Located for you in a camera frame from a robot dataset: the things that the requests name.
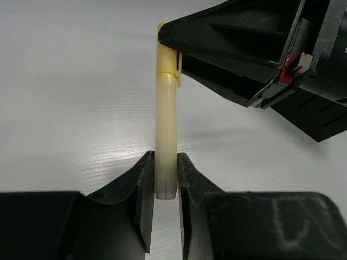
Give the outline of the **yellow highlighter cap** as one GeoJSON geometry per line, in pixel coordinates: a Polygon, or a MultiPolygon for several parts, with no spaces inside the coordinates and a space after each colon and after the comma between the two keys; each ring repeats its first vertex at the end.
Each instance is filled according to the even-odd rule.
{"type": "Polygon", "coordinates": [[[182,53],[173,50],[159,42],[159,31],[167,22],[160,22],[157,26],[156,46],[156,77],[160,74],[170,74],[177,81],[177,87],[181,86],[182,79],[182,53]]]}

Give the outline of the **yellow highlighter pen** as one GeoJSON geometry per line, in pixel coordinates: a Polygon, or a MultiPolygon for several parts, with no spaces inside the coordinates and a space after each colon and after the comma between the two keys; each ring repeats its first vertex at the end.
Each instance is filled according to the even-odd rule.
{"type": "Polygon", "coordinates": [[[177,80],[161,73],[156,79],[155,195],[175,199],[177,192],[177,80]]]}

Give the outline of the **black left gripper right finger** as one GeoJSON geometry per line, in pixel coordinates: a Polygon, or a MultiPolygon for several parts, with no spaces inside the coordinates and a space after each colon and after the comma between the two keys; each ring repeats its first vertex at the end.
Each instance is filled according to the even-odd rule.
{"type": "Polygon", "coordinates": [[[346,225],[317,192],[225,192],[177,160],[183,259],[346,259],[346,225]]]}

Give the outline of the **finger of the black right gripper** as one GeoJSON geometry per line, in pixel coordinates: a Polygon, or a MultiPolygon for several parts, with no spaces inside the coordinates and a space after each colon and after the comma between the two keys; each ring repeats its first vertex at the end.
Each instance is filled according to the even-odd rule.
{"type": "Polygon", "coordinates": [[[302,7],[302,1],[226,1],[166,23],[158,40],[218,67],[240,60],[276,68],[302,7]]]}
{"type": "Polygon", "coordinates": [[[250,107],[274,79],[274,62],[245,54],[185,53],[182,73],[219,96],[250,107]]]}

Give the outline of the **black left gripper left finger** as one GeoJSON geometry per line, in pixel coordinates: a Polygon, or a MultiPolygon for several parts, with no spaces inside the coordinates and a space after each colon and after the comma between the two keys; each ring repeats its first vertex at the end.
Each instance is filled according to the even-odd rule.
{"type": "Polygon", "coordinates": [[[1,259],[144,259],[150,252],[154,153],[84,196],[1,193],[1,259]]]}

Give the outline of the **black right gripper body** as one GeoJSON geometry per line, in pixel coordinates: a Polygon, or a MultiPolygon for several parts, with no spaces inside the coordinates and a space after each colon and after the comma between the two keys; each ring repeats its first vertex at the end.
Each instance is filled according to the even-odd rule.
{"type": "Polygon", "coordinates": [[[346,1],[249,1],[251,39],[279,49],[280,71],[247,102],[317,142],[346,131],[346,1]]]}

